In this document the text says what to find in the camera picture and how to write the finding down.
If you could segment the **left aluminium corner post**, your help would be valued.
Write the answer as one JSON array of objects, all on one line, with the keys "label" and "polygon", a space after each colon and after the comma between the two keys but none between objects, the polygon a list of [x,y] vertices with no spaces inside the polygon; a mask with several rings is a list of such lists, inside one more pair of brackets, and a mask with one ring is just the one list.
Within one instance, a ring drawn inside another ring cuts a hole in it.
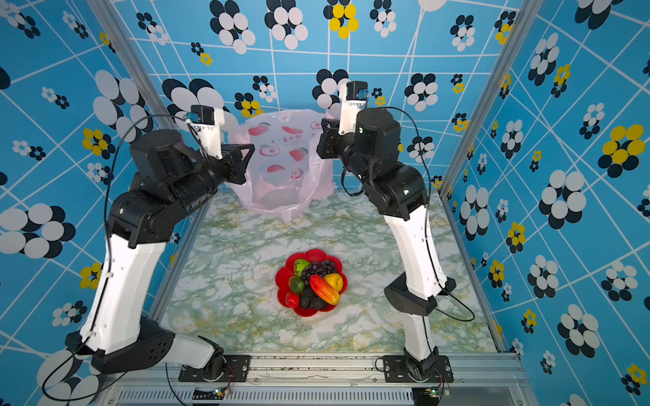
[{"label": "left aluminium corner post", "polygon": [[[154,86],[151,77],[147,74],[142,58],[137,54],[133,43],[127,37],[126,26],[121,21],[118,11],[110,1],[91,1],[89,5],[100,25],[108,32],[109,39],[114,42],[121,62],[130,74],[130,79],[135,81],[147,106],[151,108],[152,114],[159,116],[157,122],[164,129],[173,129],[175,125],[170,118],[165,116],[168,111],[164,106],[162,98],[157,94],[157,87]],[[174,296],[174,290],[189,259],[192,247],[196,242],[196,237],[208,213],[208,209],[209,206],[206,204],[197,209],[186,220],[186,233],[181,240],[175,259],[170,262],[164,279],[157,290],[151,309],[148,312],[150,319],[163,326],[169,325],[169,318],[166,316],[167,309]]]}]

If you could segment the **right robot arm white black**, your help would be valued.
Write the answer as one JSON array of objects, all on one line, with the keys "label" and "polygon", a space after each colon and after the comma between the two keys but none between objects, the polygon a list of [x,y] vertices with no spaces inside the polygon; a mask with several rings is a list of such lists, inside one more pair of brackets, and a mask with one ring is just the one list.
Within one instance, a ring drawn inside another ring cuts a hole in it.
[{"label": "right robot arm white black", "polygon": [[413,380],[424,382],[445,370],[428,317],[437,309],[438,297],[451,295],[456,282],[443,272],[434,248],[423,176],[399,161],[401,127],[385,108],[360,111],[350,130],[332,118],[323,119],[322,129],[319,157],[340,159],[360,179],[362,194],[394,235],[405,270],[384,294],[403,316],[406,370]]}]

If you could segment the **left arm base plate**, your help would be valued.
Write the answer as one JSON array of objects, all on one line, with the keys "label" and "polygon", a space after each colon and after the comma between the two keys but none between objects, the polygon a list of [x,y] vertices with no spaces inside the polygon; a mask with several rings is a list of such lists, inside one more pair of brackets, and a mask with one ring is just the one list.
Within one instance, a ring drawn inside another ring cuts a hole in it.
[{"label": "left arm base plate", "polygon": [[217,355],[201,369],[183,365],[180,382],[246,382],[252,357],[250,355]]}]

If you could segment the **dark avocado left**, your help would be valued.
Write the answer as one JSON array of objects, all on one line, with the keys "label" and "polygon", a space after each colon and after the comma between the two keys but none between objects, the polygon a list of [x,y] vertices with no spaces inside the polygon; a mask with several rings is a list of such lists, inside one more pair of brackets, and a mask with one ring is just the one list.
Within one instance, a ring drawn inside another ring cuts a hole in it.
[{"label": "dark avocado left", "polygon": [[313,290],[310,287],[305,287],[303,293],[301,294],[301,303],[300,306],[303,310],[310,310],[311,308],[309,307],[309,303],[312,297],[314,297],[315,294]]}]

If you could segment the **aluminium corner post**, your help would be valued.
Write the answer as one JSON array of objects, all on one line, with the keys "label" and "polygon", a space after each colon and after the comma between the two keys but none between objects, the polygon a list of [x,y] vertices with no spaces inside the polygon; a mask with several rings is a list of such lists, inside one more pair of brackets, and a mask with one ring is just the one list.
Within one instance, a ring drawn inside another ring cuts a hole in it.
[{"label": "aluminium corner post", "polygon": [[[152,114],[159,116],[157,122],[164,129],[173,129],[175,125],[170,118],[165,116],[168,111],[164,106],[162,98],[157,94],[157,87],[154,86],[151,77],[147,74],[142,58],[137,54],[133,43],[127,37],[126,26],[121,21],[118,11],[110,1],[91,1],[89,5],[100,25],[108,32],[109,39],[114,42],[121,62],[130,74],[130,79],[135,81],[147,106],[151,108]],[[208,209],[209,206],[206,204],[197,209],[186,220],[186,233],[181,240],[175,259],[170,262],[164,279],[157,290],[151,309],[148,312],[150,319],[163,326],[169,325],[169,318],[166,316],[167,309],[174,296],[174,290],[189,259],[192,247],[196,242],[196,237],[208,213]]]},{"label": "aluminium corner post", "polygon": [[502,47],[499,57],[495,62],[493,71],[487,79],[486,85],[484,86],[472,115],[470,116],[468,129],[464,131],[460,138],[455,154],[450,161],[450,165],[448,166],[445,177],[443,178],[443,184],[439,190],[442,197],[445,197],[452,189],[456,177],[462,170],[463,163],[465,162],[465,154],[479,134],[481,125],[484,123],[496,100],[499,88],[503,83],[504,78],[510,72],[510,68],[520,52],[542,5],[543,0],[530,0],[522,3],[521,9],[516,15],[515,26],[511,34],[509,34],[509,39]]}]

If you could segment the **yellow star fruit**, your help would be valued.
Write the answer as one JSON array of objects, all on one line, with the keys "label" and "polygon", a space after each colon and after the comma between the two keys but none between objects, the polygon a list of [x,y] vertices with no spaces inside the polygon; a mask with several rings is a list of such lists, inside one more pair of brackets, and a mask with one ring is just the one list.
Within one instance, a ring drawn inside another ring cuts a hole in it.
[{"label": "yellow star fruit", "polygon": [[344,287],[343,277],[338,272],[330,273],[324,277],[325,282],[333,288],[337,293],[340,293]]}]

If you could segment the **right aluminium corner post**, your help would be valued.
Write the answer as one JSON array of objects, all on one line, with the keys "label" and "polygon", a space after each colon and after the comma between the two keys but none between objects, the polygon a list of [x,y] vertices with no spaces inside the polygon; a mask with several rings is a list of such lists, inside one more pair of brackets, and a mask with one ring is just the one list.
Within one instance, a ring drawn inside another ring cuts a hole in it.
[{"label": "right aluminium corner post", "polygon": [[486,85],[484,86],[472,115],[470,116],[468,129],[464,131],[460,138],[455,154],[450,161],[450,165],[448,166],[445,177],[443,178],[443,184],[439,190],[442,197],[445,197],[452,189],[456,177],[462,170],[463,163],[465,162],[465,154],[479,134],[481,125],[484,123],[496,100],[499,88],[503,83],[504,78],[510,72],[510,68],[520,52],[542,5],[543,0],[530,0],[522,3],[521,9],[516,15],[515,26],[511,34],[509,34],[509,39],[502,47],[499,57],[495,62],[493,71],[487,79]]}]

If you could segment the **dark avocado right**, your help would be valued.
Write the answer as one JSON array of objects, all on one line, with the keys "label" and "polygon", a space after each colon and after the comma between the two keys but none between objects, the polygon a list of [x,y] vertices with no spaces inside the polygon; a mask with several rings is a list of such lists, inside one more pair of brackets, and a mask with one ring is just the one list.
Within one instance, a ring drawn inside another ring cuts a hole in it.
[{"label": "dark avocado right", "polygon": [[318,296],[311,298],[309,307],[315,311],[323,311],[329,307],[329,304]]}]

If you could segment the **dark purple grape bunch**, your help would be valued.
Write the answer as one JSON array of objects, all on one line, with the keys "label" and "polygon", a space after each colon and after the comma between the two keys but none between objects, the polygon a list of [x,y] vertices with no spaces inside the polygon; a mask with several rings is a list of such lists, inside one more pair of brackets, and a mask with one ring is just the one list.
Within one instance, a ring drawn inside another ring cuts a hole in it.
[{"label": "dark purple grape bunch", "polygon": [[321,262],[311,262],[308,266],[304,268],[301,273],[301,278],[305,284],[310,282],[311,276],[318,276],[325,278],[327,275],[332,273],[337,273],[335,264],[330,260],[325,260]]}]

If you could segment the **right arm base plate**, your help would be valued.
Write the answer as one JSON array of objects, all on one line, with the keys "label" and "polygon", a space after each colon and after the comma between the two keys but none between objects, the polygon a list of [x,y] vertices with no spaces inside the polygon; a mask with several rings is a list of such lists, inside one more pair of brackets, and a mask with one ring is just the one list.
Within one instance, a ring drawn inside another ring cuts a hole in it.
[{"label": "right arm base plate", "polygon": [[455,381],[450,358],[430,355],[426,360],[416,361],[406,355],[385,355],[384,379],[387,383],[433,383],[448,384]]}]

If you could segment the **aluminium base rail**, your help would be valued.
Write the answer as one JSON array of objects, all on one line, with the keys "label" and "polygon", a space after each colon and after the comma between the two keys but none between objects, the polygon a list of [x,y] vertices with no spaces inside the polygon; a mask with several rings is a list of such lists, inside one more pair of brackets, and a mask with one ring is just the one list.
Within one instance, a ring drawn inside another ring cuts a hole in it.
[{"label": "aluminium base rail", "polygon": [[252,354],[246,382],[180,382],[178,365],[131,372],[98,405],[537,405],[513,354],[451,354],[455,381],[387,383],[385,355]]}]

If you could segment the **dark avocado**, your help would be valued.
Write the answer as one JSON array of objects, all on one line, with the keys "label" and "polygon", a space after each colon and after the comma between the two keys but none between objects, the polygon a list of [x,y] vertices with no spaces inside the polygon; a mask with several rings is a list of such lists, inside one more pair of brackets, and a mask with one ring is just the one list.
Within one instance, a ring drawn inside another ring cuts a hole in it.
[{"label": "dark avocado", "polygon": [[309,307],[309,303],[312,297],[314,297],[315,294],[313,290],[310,287],[305,287],[303,293],[301,294],[301,303],[300,306],[303,310],[310,310],[311,308]]},{"label": "dark avocado", "polygon": [[318,296],[311,298],[309,307],[315,311],[323,311],[329,307],[329,304]]}]

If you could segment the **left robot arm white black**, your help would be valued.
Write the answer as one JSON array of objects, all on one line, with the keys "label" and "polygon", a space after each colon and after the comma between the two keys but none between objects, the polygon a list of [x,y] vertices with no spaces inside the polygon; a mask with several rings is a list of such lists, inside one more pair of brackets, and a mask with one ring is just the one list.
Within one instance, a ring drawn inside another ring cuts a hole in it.
[{"label": "left robot arm white black", "polygon": [[223,349],[207,338],[174,333],[142,314],[158,260],[177,223],[207,204],[224,183],[244,184],[252,144],[224,145],[221,157],[202,155],[176,130],[155,130],[130,145],[137,172],[105,222],[107,256],[91,311],[65,340],[90,356],[105,375],[183,365],[202,379],[225,369]]}]

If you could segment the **pink translucent plastic bag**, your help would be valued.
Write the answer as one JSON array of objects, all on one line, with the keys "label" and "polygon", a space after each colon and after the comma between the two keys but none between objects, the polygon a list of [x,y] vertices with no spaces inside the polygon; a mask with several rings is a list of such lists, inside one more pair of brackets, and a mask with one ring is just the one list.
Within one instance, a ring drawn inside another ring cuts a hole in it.
[{"label": "pink translucent plastic bag", "polygon": [[255,147],[245,184],[227,184],[245,209],[288,222],[333,194],[333,163],[317,154],[324,118],[312,110],[264,113],[227,133],[228,143]]}]

